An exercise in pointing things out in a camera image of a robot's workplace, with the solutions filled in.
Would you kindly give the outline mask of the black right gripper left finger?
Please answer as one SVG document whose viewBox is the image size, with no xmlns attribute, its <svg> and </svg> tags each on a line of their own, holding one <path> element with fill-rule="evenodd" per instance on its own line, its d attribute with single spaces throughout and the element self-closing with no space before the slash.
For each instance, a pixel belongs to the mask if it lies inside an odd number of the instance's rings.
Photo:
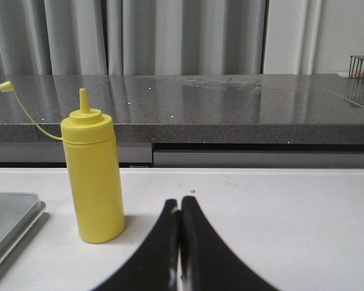
<svg viewBox="0 0 364 291">
<path fill-rule="evenodd" d="M 95 290 L 177 290 L 180 212 L 168 199 L 134 254 Z"/>
</svg>

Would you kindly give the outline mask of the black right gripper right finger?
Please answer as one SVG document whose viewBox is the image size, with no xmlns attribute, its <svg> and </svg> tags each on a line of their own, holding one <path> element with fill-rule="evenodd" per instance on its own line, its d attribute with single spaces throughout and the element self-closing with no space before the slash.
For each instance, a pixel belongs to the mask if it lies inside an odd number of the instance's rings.
<svg viewBox="0 0 364 291">
<path fill-rule="evenodd" d="M 226 245 L 193 196 L 182 199 L 180 230 L 184 290 L 276 290 Z"/>
</svg>

